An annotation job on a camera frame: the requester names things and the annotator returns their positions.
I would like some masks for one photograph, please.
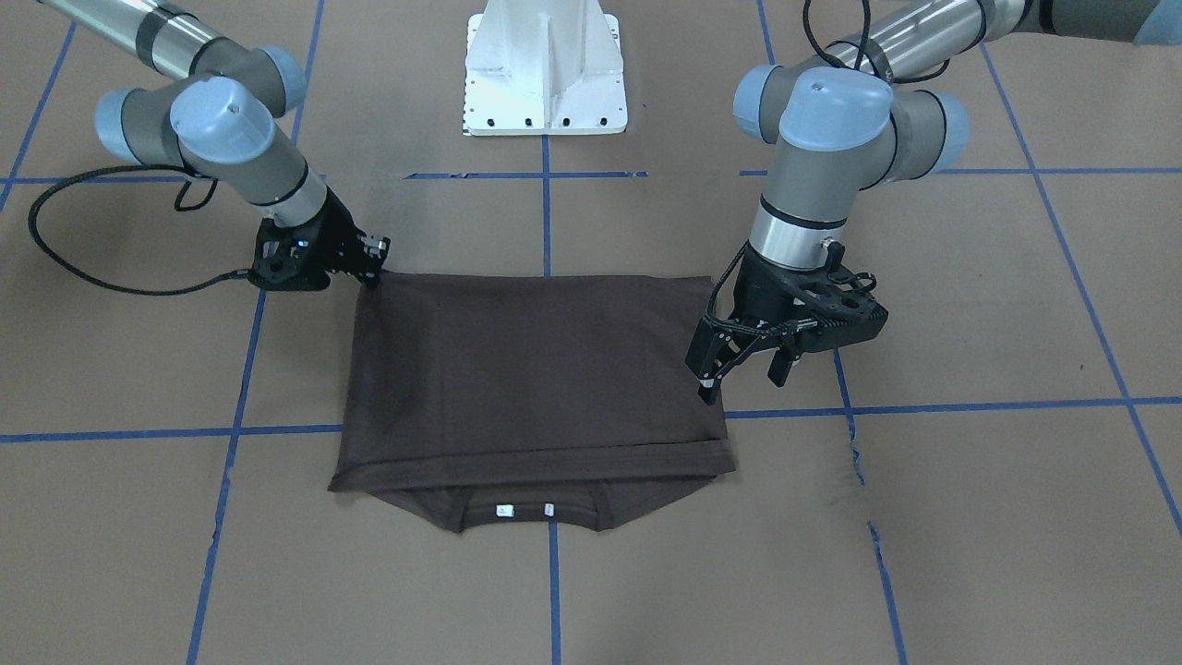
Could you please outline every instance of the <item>silver arm tube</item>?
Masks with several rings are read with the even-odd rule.
[[[156,0],[38,0],[139,58],[164,76],[182,79],[221,33],[173,2]]]
[[[862,71],[889,66],[894,78],[913,78],[979,41],[1007,34],[1024,8],[1024,0],[917,0],[870,26]],[[826,52],[852,67],[860,39],[860,32],[850,34]]]

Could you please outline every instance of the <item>blue tape line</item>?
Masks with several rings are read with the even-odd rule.
[[[403,180],[539,180],[541,171],[520,172],[413,172]]]
[[[1137,406],[1174,405],[1174,404],[1182,404],[1182,397],[1175,396],[1169,398],[1132,398],[1132,404]]]
[[[781,409],[764,411],[728,411],[728,420],[756,420],[762,418],[820,418],[825,416],[845,416],[844,409]]]
[[[13,184],[57,184],[67,177],[14,177]],[[184,182],[181,175],[103,175],[91,180],[84,180],[79,184],[111,184],[128,182]]]
[[[1137,406],[1176,406],[1182,405],[1182,396],[1158,397],[1158,398],[1132,398],[1132,404]],[[967,403],[967,404],[930,404],[930,405],[896,405],[896,406],[856,406],[849,412],[842,408],[832,409],[795,409],[795,410],[767,410],[767,411],[728,411],[726,417],[729,420],[756,420],[756,419],[791,419],[791,418],[818,418],[836,417],[852,413],[853,416],[897,416],[908,413],[965,413],[965,412],[989,412],[989,411],[1035,411],[1035,410],[1063,410],[1063,409],[1096,409],[1096,408],[1123,408],[1128,403],[1123,399],[1095,399],[1095,400],[1045,400],[1026,403]],[[121,439],[176,439],[195,437],[228,437],[239,435],[241,437],[265,437],[274,435],[335,435],[344,431],[339,424],[322,425],[262,425],[251,428],[199,428],[190,430],[117,430],[96,432],[41,432],[22,435],[0,435],[0,444],[28,444],[28,443],[56,443],[56,442],[104,442]]]
[[[931,175],[1030,175],[1028,168],[946,168]]]
[[[833,350],[833,370],[837,373],[837,387],[842,391],[842,406],[845,410],[845,425],[850,430],[850,454],[853,456],[853,472],[858,482],[866,484],[862,472],[862,451],[858,450],[858,426],[853,423],[853,405],[850,403],[850,389],[845,384],[845,370],[842,367],[842,353]]]
[[[1052,175],[1144,175],[1155,172],[1182,172],[1182,168],[1174,167],[1132,167],[1132,168],[1037,168],[1035,172]]]
[[[267,437],[273,435],[338,435],[343,431],[343,425],[264,425],[242,428],[239,433],[243,437]]]
[[[254,353],[259,346],[259,330],[262,327],[262,312],[267,304],[267,292],[259,291],[254,305],[254,321],[251,324],[251,341],[246,347],[246,360],[242,363],[242,384],[238,395],[238,406],[234,409],[234,430],[226,449],[226,464],[222,468],[221,490],[217,493],[217,510],[214,513],[214,536],[206,553],[206,569],[201,578],[201,593],[197,595],[197,609],[193,618],[193,633],[189,635],[189,656],[186,665],[196,665],[197,651],[201,648],[201,634],[206,625],[206,611],[209,606],[209,591],[214,581],[214,567],[217,565],[217,547],[221,545],[222,524],[226,521],[226,504],[229,502],[229,474],[238,456],[238,431],[242,428],[242,416],[246,413],[246,399],[251,390],[251,372],[254,369]]]
[[[550,136],[541,135],[541,273],[551,275],[550,265]]]
[[[878,537],[878,529],[873,522],[866,522],[870,528],[870,541],[875,546],[875,559],[878,561],[878,578],[883,583],[883,598],[886,600],[886,613],[890,617],[890,630],[895,635],[895,653],[898,654],[898,665],[907,665],[907,645],[903,644],[903,630],[898,622],[898,608],[895,606],[895,589],[890,583],[890,572],[886,562],[883,561],[882,539]]]
[[[755,0],[759,8],[759,26],[764,31],[764,48],[767,50],[767,64],[775,64],[775,52],[772,51],[772,33],[767,30],[767,13],[764,11],[764,0]]]
[[[1170,491],[1170,485],[1165,481],[1165,474],[1162,472],[1162,465],[1157,462],[1157,454],[1154,452],[1154,446],[1149,443],[1149,436],[1145,435],[1145,428],[1141,424],[1141,415],[1132,406],[1132,400],[1129,402],[1128,410],[1129,418],[1132,419],[1132,428],[1137,431],[1137,438],[1141,441],[1141,449],[1145,451],[1149,468],[1154,471],[1154,478],[1157,481],[1157,487],[1162,490],[1165,507],[1170,511],[1170,517],[1174,519],[1174,527],[1177,529],[1178,535],[1182,536],[1182,513],[1178,513],[1178,504],[1174,501],[1174,493]]]
[[[1047,409],[1087,409],[1087,408],[1121,408],[1125,405],[1123,399],[1095,399],[1095,400],[1035,400],[1017,403],[966,403],[966,404],[929,404],[929,405],[902,405],[902,406],[856,406],[855,416],[891,416],[900,413],[966,413],[980,411],[1037,411]]]
[[[320,22],[324,20],[324,0],[318,0],[316,4],[316,18],[312,20],[312,40],[307,46],[307,59],[304,60],[304,76],[307,78],[307,84],[312,85],[312,65],[316,64],[316,50],[320,45]],[[292,143],[299,143],[299,130],[304,126],[304,107],[307,104],[300,104],[296,109],[296,119],[292,122]]]
[[[8,195],[12,193],[13,181],[17,177],[17,172],[20,171],[20,164],[24,163],[25,156],[28,154],[28,145],[33,142],[33,133],[37,131],[37,123],[41,122],[41,113],[45,111],[45,104],[50,100],[50,93],[53,92],[53,86],[58,83],[58,74],[61,73],[61,65],[66,61],[66,53],[70,51],[70,44],[73,43],[73,33],[78,25],[70,21],[70,27],[66,28],[66,37],[61,40],[61,48],[58,51],[58,59],[53,63],[53,69],[50,71],[50,78],[45,82],[45,89],[41,90],[41,97],[37,100],[37,107],[33,110],[33,117],[28,120],[28,128],[25,129],[25,137],[20,142],[20,148],[17,150],[17,158],[12,162],[12,168],[8,170],[8,182],[5,183],[4,189],[0,189],[0,211],[4,211],[5,203],[8,202]]]
[[[1112,167],[1112,168],[946,168],[933,175],[1152,175],[1182,174],[1175,167]]]
[[[558,588],[558,522],[550,523],[550,663],[563,664],[563,620]]]
[[[206,552],[206,569],[201,576],[201,592],[197,594],[197,611],[193,619],[193,632],[189,635],[189,653],[186,665],[196,665],[197,650],[201,647],[201,632],[206,624],[206,608],[209,605],[209,589],[214,582],[214,566],[217,563],[217,546],[221,545],[222,524],[226,521],[226,503],[229,500],[229,472],[238,456],[238,435],[229,438],[226,449],[226,464],[222,467],[221,490],[217,493],[217,510],[214,513],[214,535]]]
[[[413,172],[403,180],[546,180],[583,177],[648,177],[647,170],[570,170],[570,171],[473,171]]]
[[[119,442],[128,439],[187,439],[195,437],[228,437],[233,433],[233,428],[203,428],[193,430],[116,430],[110,432],[46,432],[40,435],[0,435],[0,444]]]
[[[648,177],[647,170],[559,170],[550,172],[550,177]]]
[[[1154,471],[1154,477],[1157,480],[1157,487],[1162,493],[1162,498],[1165,500],[1165,506],[1170,511],[1170,517],[1174,519],[1174,526],[1177,528],[1178,535],[1182,536],[1182,514],[1178,513],[1177,502],[1174,500],[1174,493],[1170,491],[1170,487],[1165,482],[1165,476],[1162,474],[1161,465],[1157,462],[1157,455],[1154,452],[1154,446],[1149,443],[1149,437],[1145,436],[1145,431],[1142,428],[1141,417],[1137,415],[1137,409],[1134,405],[1131,396],[1129,395],[1129,387],[1124,382],[1124,377],[1121,374],[1121,369],[1117,366],[1116,357],[1112,354],[1112,348],[1109,345],[1108,337],[1104,334],[1104,326],[1100,325],[1100,319],[1096,313],[1092,298],[1087,293],[1087,287],[1084,286],[1084,279],[1079,273],[1076,257],[1072,255],[1071,247],[1067,245],[1067,236],[1063,232],[1063,226],[1059,223],[1059,216],[1054,211],[1054,206],[1051,204],[1051,196],[1047,194],[1046,185],[1043,183],[1043,176],[1034,167],[1034,156],[1031,154],[1030,145],[1026,143],[1022,129],[1018,124],[1018,116],[1014,115],[1014,107],[1009,103],[1006,89],[1001,84],[1001,77],[998,76],[998,70],[993,65],[993,58],[989,57],[989,50],[986,48],[985,44],[981,44],[981,53],[985,56],[985,64],[989,69],[989,76],[993,77],[993,83],[998,87],[998,93],[1001,96],[1001,102],[1006,107],[1006,115],[1009,116],[1009,122],[1014,126],[1014,133],[1018,136],[1018,144],[1021,145],[1022,152],[1026,155],[1026,162],[1030,164],[1031,170],[1034,171],[1034,183],[1038,185],[1039,196],[1043,198],[1043,206],[1046,208],[1047,216],[1051,217],[1051,226],[1054,228],[1054,236],[1058,239],[1059,247],[1063,249],[1063,255],[1067,260],[1067,267],[1071,268],[1071,276],[1074,279],[1076,287],[1079,289],[1079,295],[1084,300],[1084,307],[1087,309],[1087,317],[1091,319],[1092,327],[1096,330],[1096,337],[1099,338],[1100,348],[1104,351],[1104,358],[1108,359],[1109,369],[1112,371],[1112,378],[1116,379],[1117,387],[1121,390],[1121,397],[1124,398],[1124,404],[1129,411],[1129,418],[1132,420],[1134,429],[1137,431],[1137,437],[1141,439],[1141,446],[1145,451],[1145,457],[1149,459],[1149,467]]]

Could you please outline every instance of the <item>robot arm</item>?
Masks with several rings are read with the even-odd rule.
[[[792,67],[759,66],[740,83],[734,115],[775,157],[738,266],[734,309],[699,322],[686,364],[713,404],[722,378],[775,351],[768,379],[784,386],[805,353],[878,335],[886,309],[876,280],[842,265],[842,230],[862,189],[915,180],[952,164],[968,142],[968,115],[947,93],[898,92],[976,44],[1011,32],[1135,44],[1182,43],[1182,1],[916,0]]]
[[[285,51],[249,51],[171,2],[41,0],[175,82],[116,90],[95,111],[103,144],[130,162],[228,182],[262,215],[248,278],[266,289],[320,289],[330,272],[377,282],[389,237],[359,230],[274,118],[304,100]]]

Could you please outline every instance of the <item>black band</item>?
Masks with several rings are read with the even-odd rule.
[[[872,189],[875,187],[878,187],[879,184],[882,184],[883,180],[886,180],[886,176],[890,175],[890,169],[895,168],[895,159],[898,158],[898,123],[895,122],[894,112],[890,115],[890,126],[891,130],[895,132],[895,146],[891,148],[890,163],[886,164],[886,170],[884,170],[883,174],[878,176],[878,180],[876,180],[873,184],[868,184],[858,189],[858,191],[865,191],[866,189]]]
[[[1038,25],[1047,34],[1059,34],[1054,31],[1054,0],[1040,0],[1038,4]]]
[[[228,37],[215,37],[215,38],[210,39],[209,41],[206,41],[204,44],[202,44],[201,48],[197,48],[197,52],[193,54],[193,61],[189,63],[189,76],[193,76],[193,74],[197,73],[197,63],[201,61],[201,57],[206,54],[206,51],[208,51],[212,45],[217,44],[219,41],[222,41],[222,40],[227,40],[228,41],[229,38]],[[210,72],[210,73],[221,74],[222,72],[217,71],[217,72]]]
[[[792,226],[799,226],[800,228],[829,230],[831,228],[840,228],[845,226],[846,221],[844,219],[839,219],[837,221],[813,221],[811,219],[800,219],[799,216],[792,216],[786,211],[775,209],[775,206],[768,203],[767,198],[765,198],[762,194],[759,196],[759,204],[764,206],[764,209],[767,210],[767,214],[774,216],[775,219],[785,223],[791,223]]]
[[[164,24],[176,17],[193,17],[193,14],[171,2],[161,2],[150,14],[144,17],[144,20],[139,21],[139,30],[136,31],[136,57],[139,58],[141,63],[156,70],[156,63],[151,58],[152,44],[156,43],[156,35],[160,34]]]
[[[944,144],[948,143],[948,111],[946,111],[944,105],[940,103],[940,97],[936,97],[936,93],[931,92],[930,90],[916,90],[916,92],[927,92],[928,94],[931,96],[933,99],[936,100],[936,105],[940,106],[940,115],[943,116],[944,118],[944,135],[940,137],[940,152],[936,155],[936,161],[931,162],[931,165],[928,167],[928,170],[921,172],[920,175],[916,175],[911,180],[918,180],[924,175],[931,172],[931,169],[936,168],[936,163],[940,161],[940,155],[944,154]]]
[[[963,53],[965,51],[968,51],[969,48],[972,48],[972,47],[976,46],[978,44],[980,44],[982,40],[985,40],[986,33],[989,32],[989,30],[988,30],[989,28],[989,12],[987,12],[985,9],[985,1],[983,0],[976,0],[976,8],[981,11],[981,30],[976,31],[976,39],[974,39],[972,44],[969,44],[968,46],[966,46],[965,50],[961,51],[961,53]]]
[[[837,41],[830,44],[825,48],[829,50],[834,44],[846,44],[849,46],[852,46],[855,53],[860,51],[862,54],[865,56],[868,60],[870,60],[870,67],[873,69],[875,76],[885,80],[886,83],[895,83],[895,70],[890,69],[890,60],[886,58],[886,52],[883,51],[883,47],[879,46],[878,43],[875,41],[873,39],[866,40],[865,50],[863,50],[859,45],[845,39],[838,39]]]
[[[279,203],[281,203],[281,202],[286,201],[287,198],[291,198],[292,196],[294,196],[296,193],[299,191],[304,187],[304,184],[307,182],[307,177],[309,177],[309,175],[311,172],[312,172],[312,167],[309,165],[307,159],[304,159],[304,175],[301,175],[299,177],[299,182],[296,183],[296,187],[292,187],[291,191],[284,194],[282,196],[279,196],[278,198],[272,198],[272,200],[266,201],[264,203],[255,203],[254,201],[247,201],[247,202],[251,203],[252,206],[261,206],[261,207],[265,207],[265,206],[278,206]]]
[[[1022,8],[1022,18],[1018,19],[1018,25],[1026,22],[1026,17],[1031,13],[1031,7],[1034,6],[1034,0],[1026,0],[1026,7]]]

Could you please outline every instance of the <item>blue joint cap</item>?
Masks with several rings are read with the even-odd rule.
[[[296,58],[279,46],[261,46],[259,51],[266,53],[279,70],[279,79],[284,82],[284,112],[288,113],[307,97],[307,77]]]
[[[857,148],[882,133],[894,100],[885,80],[847,69],[813,67],[797,78],[780,116],[780,136],[817,152]]]
[[[240,164],[261,155],[275,137],[275,120],[241,83],[215,76],[186,87],[169,123],[190,152],[214,163]]]
[[[1162,0],[1132,38],[1137,46],[1182,44],[1182,0]]]
[[[123,161],[138,164],[141,162],[131,152],[128,137],[123,132],[123,102],[128,94],[131,94],[130,87],[112,90],[98,100],[98,105],[95,106],[95,131],[109,152]]]
[[[735,123],[747,136],[759,138],[767,143],[764,133],[759,130],[759,104],[764,99],[764,86],[772,72],[780,65],[759,65],[747,72],[739,87],[735,89],[735,100],[730,106],[735,116]]]
[[[931,167],[930,171],[939,172],[953,165],[965,154],[969,137],[968,111],[960,99],[947,92],[928,91],[928,93],[940,102],[940,107],[944,111],[944,146],[940,150],[936,165]]]

